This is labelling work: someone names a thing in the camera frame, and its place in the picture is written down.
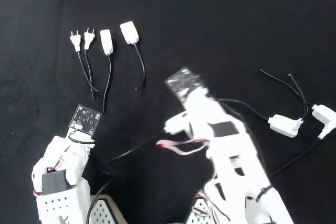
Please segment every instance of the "circuit board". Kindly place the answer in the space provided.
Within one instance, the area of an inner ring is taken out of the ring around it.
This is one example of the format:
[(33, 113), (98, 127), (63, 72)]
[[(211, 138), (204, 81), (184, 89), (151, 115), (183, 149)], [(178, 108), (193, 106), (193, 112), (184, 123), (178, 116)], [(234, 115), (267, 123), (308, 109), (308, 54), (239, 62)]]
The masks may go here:
[(101, 115), (100, 112), (79, 104), (71, 119), (69, 127), (93, 136), (98, 127)]

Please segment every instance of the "black cloth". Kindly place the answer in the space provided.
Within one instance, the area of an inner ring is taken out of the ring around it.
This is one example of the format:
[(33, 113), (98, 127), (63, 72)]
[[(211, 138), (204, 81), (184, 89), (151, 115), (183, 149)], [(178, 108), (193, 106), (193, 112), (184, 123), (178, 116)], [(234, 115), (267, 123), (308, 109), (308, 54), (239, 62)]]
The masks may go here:
[[(108, 60), (98, 31), (112, 31), (114, 82), (94, 136), (101, 162), (157, 136), (165, 120), (182, 111), (164, 80), (184, 66), (200, 74), (214, 96), (243, 100), (265, 116), (297, 119), (303, 106), (259, 68), (287, 81), (292, 73), (307, 100), (336, 109), (334, 0), (0, 0), (0, 6), (1, 223), (37, 222), (33, 165), (54, 135), (66, 134), (77, 104), (102, 108), (100, 98), (91, 100), (70, 31), (95, 28), (88, 56), (100, 90)], [(137, 89), (142, 72), (135, 50), (119, 28), (129, 20), (148, 71), (144, 90)], [(309, 115), (299, 136), (288, 138), (245, 107), (233, 107), (250, 125), (268, 172), (302, 152), (323, 127)], [(334, 140), (332, 132), (271, 179), (295, 223), (336, 218)], [(204, 152), (181, 157), (154, 143), (112, 163), (116, 179), (106, 193), (129, 223), (182, 221), (212, 173)], [(92, 194), (108, 179), (92, 159), (84, 177)]]

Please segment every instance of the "white 3d-printed part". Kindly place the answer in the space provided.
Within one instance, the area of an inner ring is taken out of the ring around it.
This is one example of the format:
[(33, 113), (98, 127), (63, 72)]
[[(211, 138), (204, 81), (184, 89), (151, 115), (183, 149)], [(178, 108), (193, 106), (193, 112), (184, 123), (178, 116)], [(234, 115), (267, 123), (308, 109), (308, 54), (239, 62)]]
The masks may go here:
[(90, 224), (117, 224), (105, 200), (98, 200), (92, 209)]
[[(205, 201), (203, 199), (198, 199), (195, 204), (195, 208), (198, 208), (204, 212), (209, 213), (209, 208), (205, 204)], [(214, 219), (209, 214), (202, 214), (198, 212), (197, 210), (191, 211), (187, 221), (185, 224), (214, 224)]]

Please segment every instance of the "two-pin plug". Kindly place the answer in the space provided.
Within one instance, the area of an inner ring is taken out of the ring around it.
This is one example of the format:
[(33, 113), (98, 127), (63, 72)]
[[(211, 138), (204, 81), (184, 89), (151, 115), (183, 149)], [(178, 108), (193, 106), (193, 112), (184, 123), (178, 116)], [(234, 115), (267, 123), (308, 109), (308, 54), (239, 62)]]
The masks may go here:
[(81, 42), (82, 37), (80, 36), (80, 34), (78, 34), (78, 31), (76, 32), (77, 34), (74, 35), (71, 31), (70, 40), (75, 47), (75, 51), (80, 52), (80, 42)]
[(92, 30), (92, 32), (89, 32), (89, 29), (84, 33), (84, 50), (89, 50), (89, 47), (93, 41), (93, 39), (95, 38), (95, 31), (94, 29)]

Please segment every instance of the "red wire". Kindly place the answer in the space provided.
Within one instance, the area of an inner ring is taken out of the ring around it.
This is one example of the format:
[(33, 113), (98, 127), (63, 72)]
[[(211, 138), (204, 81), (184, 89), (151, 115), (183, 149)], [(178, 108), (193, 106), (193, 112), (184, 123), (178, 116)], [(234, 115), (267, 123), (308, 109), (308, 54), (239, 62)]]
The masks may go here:
[(33, 190), (33, 194), (35, 197), (42, 196), (43, 193), (38, 193), (37, 191)]
[[(63, 153), (67, 152), (67, 151), (69, 150), (70, 146), (71, 146), (71, 145), (69, 145), (69, 146), (64, 150)], [(59, 161), (57, 161), (57, 163), (56, 163), (56, 165), (53, 167), (53, 169), (50, 169), (49, 171), (50, 171), (50, 172), (55, 171), (56, 166), (57, 166), (58, 164), (59, 164)]]

